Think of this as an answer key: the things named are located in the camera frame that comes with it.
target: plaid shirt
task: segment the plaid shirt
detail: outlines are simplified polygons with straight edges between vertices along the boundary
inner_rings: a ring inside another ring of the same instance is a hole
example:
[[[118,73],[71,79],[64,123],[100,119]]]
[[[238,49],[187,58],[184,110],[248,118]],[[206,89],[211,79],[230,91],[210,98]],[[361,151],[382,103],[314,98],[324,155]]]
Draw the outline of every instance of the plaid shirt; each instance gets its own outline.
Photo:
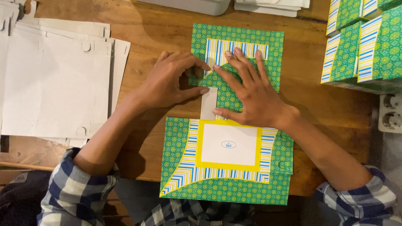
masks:
[[[53,171],[41,203],[42,213],[37,216],[38,225],[105,224],[102,210],[119,179],[119,170],[115,166],[108,176],[90,176],[73,162],[79,150],[68,149]],[[400,218],[393,215],[396,197],[384,185],[385,176],[375,167],[367,168],[374,175],[367,185],[337,192],[323,183],[316,196],[339,213],[342,226],[402,226]],[[248,204],[165,199],[139,225],[253,225],[253,210]]]

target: forearm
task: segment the forearm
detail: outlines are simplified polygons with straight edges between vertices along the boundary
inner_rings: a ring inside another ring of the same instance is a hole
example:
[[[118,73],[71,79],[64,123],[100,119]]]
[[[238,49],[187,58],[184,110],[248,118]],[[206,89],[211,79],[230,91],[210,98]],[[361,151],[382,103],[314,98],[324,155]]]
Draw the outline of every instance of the forearm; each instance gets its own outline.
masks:
[[[137,94],[130,93],[77,154],[75,164],[90,175],[107,175],[133,129],[133,119],[145,110]]]
[[[371,180],[372,175],[364,166],[299,114],[284,132],[303,149],[337,191],[356,189]]]

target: power socket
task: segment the power socket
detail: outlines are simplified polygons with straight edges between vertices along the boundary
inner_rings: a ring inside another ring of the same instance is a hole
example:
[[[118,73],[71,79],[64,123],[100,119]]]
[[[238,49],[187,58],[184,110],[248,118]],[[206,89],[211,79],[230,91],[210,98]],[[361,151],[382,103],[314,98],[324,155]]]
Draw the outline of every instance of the power socket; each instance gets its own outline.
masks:
[[[402,134],[402,96],[380,95],[378,117],[379,131]]]

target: printed logo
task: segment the printed logo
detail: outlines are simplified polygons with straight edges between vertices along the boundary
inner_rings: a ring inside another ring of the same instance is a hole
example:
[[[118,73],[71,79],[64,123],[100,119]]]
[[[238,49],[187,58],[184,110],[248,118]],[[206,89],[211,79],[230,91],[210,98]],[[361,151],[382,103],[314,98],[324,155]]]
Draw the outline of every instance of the printed logo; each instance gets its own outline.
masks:
[[[236,143],[233,142],[233,141],[226,140],[226,141],[222,142],[222,147],[224,147],[224,148],[234,148],[234,147],[236,147]]]

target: fingernail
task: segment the fingernail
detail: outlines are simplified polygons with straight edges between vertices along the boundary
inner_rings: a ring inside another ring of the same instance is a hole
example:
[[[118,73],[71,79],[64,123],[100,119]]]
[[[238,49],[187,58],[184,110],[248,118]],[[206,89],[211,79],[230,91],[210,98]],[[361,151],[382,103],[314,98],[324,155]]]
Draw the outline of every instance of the fingernail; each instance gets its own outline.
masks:
[[[234,48],[234,52],[235,53],[242,53],[242,51],[238,47]]]
[[[212,112],[213,112],[215,115],[219,115],[219,116],[222,115],[222,111],[220,111],[220,110],[218,110],[218,109],[214,109]]]
[[[208,88],[208,87],[205,88],[205,89],[203,89],[203,90],[201,90],[201,91],[200,91],[200,94],[201,94],[201,95],[204,95],[204,94],[207,93],[207,92],[209,92],[209,88]]]

